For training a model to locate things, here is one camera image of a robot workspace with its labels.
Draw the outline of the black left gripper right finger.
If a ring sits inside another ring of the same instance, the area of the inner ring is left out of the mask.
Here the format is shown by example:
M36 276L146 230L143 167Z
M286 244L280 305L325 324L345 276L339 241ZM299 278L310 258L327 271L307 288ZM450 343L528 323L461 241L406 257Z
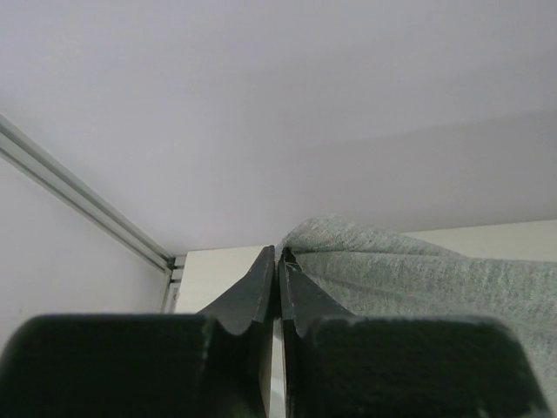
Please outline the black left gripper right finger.
M350 313L278 262L289 417L546 417L521 344L483 317Z

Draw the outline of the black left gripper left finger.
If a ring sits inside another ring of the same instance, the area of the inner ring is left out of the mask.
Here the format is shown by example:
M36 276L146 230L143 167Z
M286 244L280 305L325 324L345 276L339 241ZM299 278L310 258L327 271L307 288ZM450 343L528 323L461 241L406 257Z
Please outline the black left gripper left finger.
M1 357L4 417L262 417L275 250L198 313L56 314Z

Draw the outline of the grey t-shirt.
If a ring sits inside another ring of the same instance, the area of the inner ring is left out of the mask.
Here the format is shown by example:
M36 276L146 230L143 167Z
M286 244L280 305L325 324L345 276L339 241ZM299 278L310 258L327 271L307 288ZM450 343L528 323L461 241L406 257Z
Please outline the grey t-shirt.
M357 315L501 320L556 408L555 263L468 257L336 216L307 219L278 249L291 251L306 275Z

